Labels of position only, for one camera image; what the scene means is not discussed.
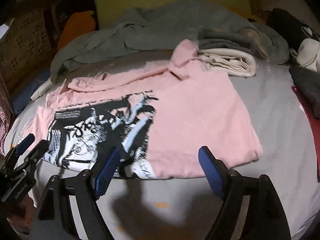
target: grey bedsheet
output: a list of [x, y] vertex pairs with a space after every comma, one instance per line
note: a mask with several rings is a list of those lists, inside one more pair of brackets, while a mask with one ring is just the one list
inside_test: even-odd
[[[169, 57], [165, 52], [140, 52], [94, 64], [91, 69], [107, 66], [109, 72], [116, 73], [141, 67], [145, 61]], [[83, 75], [81, 71], [69, 73], [69, 78]], [[317, 162], [311, 128], [291, 90], [288, 69], [258, 62], [255, 77], [230, 79], [248, 108], [264, 150], [260, 160], [236, 169], [245, 176], [258, 177], [263, 173], [270, 176], [294, 235], [319, 210], [320, 185], [316, 178]], [[16, 144], [21, 139], [23, 127], [35, 114], [37, 106], [44, 103], [45, 98], [41, 97], [19, 116], [6, 139], [6, 152], [11, 143]], [[76, 172], [42, 161], [36, 171], [35, 200], [39, 199], [53, 174], [68, 177]], [[113, 179], [107, 194], [98, 200], [102, 216], [117, 240], [150, 239], [151, 236], [154, 239], [182, 236], [204, 239], [220, 205], [206, 178]], [[80, 221], [77, 213], [75, 220], [76, 225], [81, 224], [77, 223]], [[81, 239], [86, 239], [84, 230], [81, 227], [78, 230]]]

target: grey blanket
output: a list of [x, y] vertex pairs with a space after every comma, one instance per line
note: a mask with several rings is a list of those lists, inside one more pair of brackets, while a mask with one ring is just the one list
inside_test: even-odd
[[262, 46], [266, 49], [269, 60], [273, 64], [285, 64], [290, 58], [289, 45], [287, 41], [271, 27], [253, 22], [252, 25], [260, 33]]
[[138, 51], [174, 49], [183, 39], [196, 40], [203, 28], [227, 33], [249, 29], [259, 37], [248, 20], [215, 3], [178, 0], [156, 9], [135, 8], [124, 13], [112, 28], [82, 35], [59, 50], [51, 63], [51, 76], [62, 68], [72, 71], [81, 64]]

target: plaid fabric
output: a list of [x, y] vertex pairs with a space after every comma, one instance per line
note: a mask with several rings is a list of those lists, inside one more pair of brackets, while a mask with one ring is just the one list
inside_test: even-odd
[[9, 93], [0, 74], [0, 155], [4, 155], [4, 140], [9, 132], [12, 117]]

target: graphic print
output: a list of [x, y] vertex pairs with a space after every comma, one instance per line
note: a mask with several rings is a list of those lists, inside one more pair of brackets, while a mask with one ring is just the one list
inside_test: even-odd
[[155, 179], [147, 161], [148, 131], [156, 115], [150, 104], [158, 98], [152, 91], [120, 99], [68, 106], [55, 112], [48, 130], [49, 151], [44, 159], [59, 167], [90, 169], [108, 143], [116, 144], [121, 156], [115, 177]]

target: dark grey cloth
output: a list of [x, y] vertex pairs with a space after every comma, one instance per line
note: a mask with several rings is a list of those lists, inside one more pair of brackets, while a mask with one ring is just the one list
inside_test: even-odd
[[306, 38], [311, 38], [318, 41], [315, 33], [312, 36], [307, 36], [301, 27], [309, 27], [301, 22], [286, 10], [274, 8], [268, 15], [267, 25], [279, 33], [288, 43], [290, 48], [299, 50], [301, 42]]
[[204, 39], [199, 40], [199, 49], [214, 49], [214, 48], [226, 48], [226, 49], [237, 49], [243, 52], [253, 55], [253, 51], [240, 46], [239, 44], [225, 40], [225, 39]]
[[313, 114], [320, 118], [320, 73], [300, 67], [289, 69], [293, 84], [298, 87], [312, 105]]
[[254, 55], [257, 47], [253, 39], [239, 33], [219, 32], [203, 29], [199, 34], [199, 49], [237, 49]]

